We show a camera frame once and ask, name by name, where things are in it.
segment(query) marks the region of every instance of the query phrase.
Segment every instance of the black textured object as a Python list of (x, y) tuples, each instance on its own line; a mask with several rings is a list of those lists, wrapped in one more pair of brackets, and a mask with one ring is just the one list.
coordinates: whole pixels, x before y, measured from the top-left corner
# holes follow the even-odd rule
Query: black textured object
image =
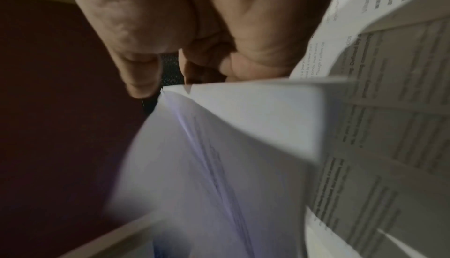
[[(184, 77), (178, 65), (178, 53), (164, 54), (161, 59), (163, 62), (161, 86), (184, 84)], [(155, 110), (158, 97), (159, 92), (157, 95), (142, 99), (142, 106), (146, 115), (150, 115)]]

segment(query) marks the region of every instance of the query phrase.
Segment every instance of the brown background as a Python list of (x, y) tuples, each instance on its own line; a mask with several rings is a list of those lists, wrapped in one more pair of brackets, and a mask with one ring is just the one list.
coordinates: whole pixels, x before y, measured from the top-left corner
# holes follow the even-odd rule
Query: brown background
[(0, 59), (0, 257), (56, 257), (117, 226), (141, 102), (75, 5), (0, 0)]

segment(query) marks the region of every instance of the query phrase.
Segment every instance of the palm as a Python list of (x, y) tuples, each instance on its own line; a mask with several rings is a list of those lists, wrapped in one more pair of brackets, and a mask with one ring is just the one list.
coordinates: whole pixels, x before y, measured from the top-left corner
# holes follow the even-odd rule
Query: palm
[(287, 76), (329, 2), (76, 1), (135, 97), (148, 96), (158, 86), (156, 56), (177, 50), (188, 83)]

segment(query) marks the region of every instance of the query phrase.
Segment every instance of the hand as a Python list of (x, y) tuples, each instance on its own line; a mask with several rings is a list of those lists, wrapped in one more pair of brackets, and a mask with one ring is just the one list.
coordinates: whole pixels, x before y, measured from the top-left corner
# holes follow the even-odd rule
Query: hand
[(136, 98), (159, 89), (159, 55), (186, 83), (288, 76), (330, 0), (76, 0)]

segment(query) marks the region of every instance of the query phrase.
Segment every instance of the maroon wall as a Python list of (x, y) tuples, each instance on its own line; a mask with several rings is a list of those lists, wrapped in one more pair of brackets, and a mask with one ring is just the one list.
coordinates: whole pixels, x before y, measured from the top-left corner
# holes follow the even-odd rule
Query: maroon wall
[(56, 257), (102, 215), (144, 120), (74, 5), (0, 0), (0, 257)]

